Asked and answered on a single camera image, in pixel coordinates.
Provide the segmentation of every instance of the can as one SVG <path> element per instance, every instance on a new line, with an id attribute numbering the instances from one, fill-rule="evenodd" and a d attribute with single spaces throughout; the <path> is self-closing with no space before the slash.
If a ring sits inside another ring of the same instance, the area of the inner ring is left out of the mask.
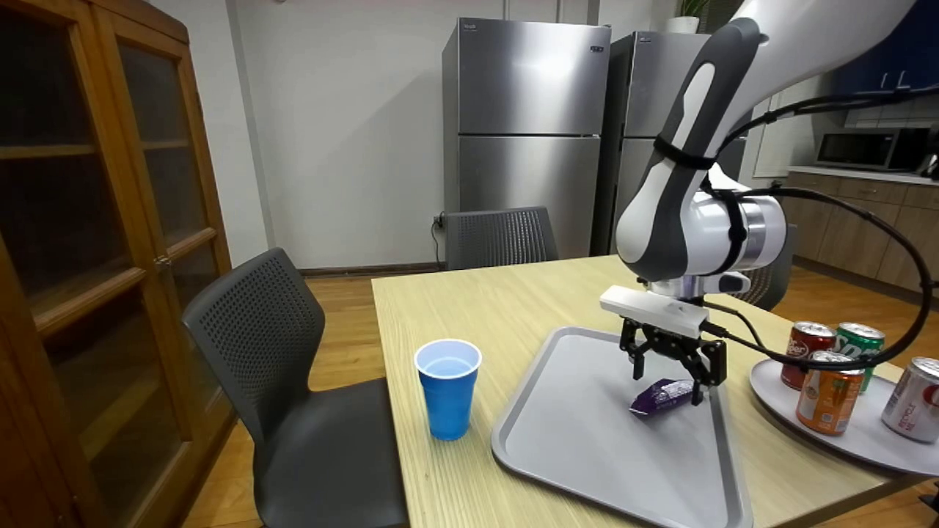
<path id="1" fill-rule="evenodd" d="M 840 322 L 837 351 L 849 357 L 862 357 L 862 354 L 879 354 L 879 348 L 884 348 L 884 335 L 878 329 L 862 322 Z M 859 392 L 869 387 L 869 381 L 872 381 L 872 369 L 862 369 Z"/>
<path id="2" fill-rule="evenodd" d="M 849 365 L 843 351 L 812 351 L 812 360 Z M 802 381 L 794 416 L 808 428 L 843 436 L 862 384 L 862 369 L 811 369 Z"/>
<path id="3" fill-rule="evenodd" d="M 915 357 L 879 414 L 893 432 L 915 441 L 935 442 L 939 436 L 939 360 Z"/>
<path id="4" fill-rule="evenodd" d="M 811 357 L 812 351 L 834 348 L 834 331 L 812 319 L 791 322 L 789 348 L 791 357 Z M 794 365 L 783 365 L 781 381 L 802 391 L 805 369 Z"/>

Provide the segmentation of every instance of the stainless steel refrigerator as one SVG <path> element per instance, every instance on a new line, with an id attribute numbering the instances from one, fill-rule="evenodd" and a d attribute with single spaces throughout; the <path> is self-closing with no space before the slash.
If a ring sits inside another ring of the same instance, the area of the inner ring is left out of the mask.
<path id="1" fill-rule="evenodd" d="M 592 252 L 614 249 L 615 219 L 643 186 L 654 136 L 703 42 L 706 36 L 634 32 L 611 48 Z"/>
<path id="2" fill-rule="evenodd" d="M 460 17 L 442 49 L 442 208 L 546 205 L 586 256 L 611 27 Z"/>

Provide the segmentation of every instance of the wooden table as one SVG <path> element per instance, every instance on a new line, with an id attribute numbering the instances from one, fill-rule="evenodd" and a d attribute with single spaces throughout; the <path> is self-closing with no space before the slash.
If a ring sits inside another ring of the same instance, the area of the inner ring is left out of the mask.
<path id="1" fill-rule="evenodd" d="M 626 517 L 522 480 L 489 454 L 502 414 L 558 329 L 580 325 L 620 335 L 620 318 L 598 307 L 598 297 L 611 285 L 636 285 L 620 259 L 372 281 L 410 526 L 568 528 L 626 522 Z M 772 348 L 787 347 L 787 319 L 731 297 L 721 302 L 743 307 Z M 731 318 L 712 313 L 712 319 L 743 331 Z M 414 373 L 416 347 L 433 337 L 466 337 L 485 351 L 470 434 L 458 442 L 432 441 Z M 915 480 L 850 463 L 772 420 L 747 387 L 747 369 L 758 360 L 761 354 L 727 347 L 731 428 L 758 526 L 818 522 Z"/>

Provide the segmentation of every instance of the blue plastic cup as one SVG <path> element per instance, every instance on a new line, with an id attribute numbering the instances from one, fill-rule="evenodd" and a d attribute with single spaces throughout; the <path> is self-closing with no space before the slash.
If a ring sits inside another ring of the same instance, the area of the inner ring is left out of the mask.
<path id="1" fill-rule="evenodd" d="M 458 441 L 470 428 L 472 384 L 480 351 L 470 340 L 432 340 L 416 348 L 414 368 L 428 409 L 432 436 Z"/>

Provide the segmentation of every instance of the purple object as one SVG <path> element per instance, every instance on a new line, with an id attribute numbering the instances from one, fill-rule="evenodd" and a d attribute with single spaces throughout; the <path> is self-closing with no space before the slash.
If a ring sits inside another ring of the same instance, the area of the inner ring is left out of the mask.
<path id="1" fill-rule="evenodd" d="M 693 403 L 693 387 L 695 384 L 689 378 L 659 378 L 648 391 L 643 391 L 627 410 L 643 420 L 667 414 Z"/>

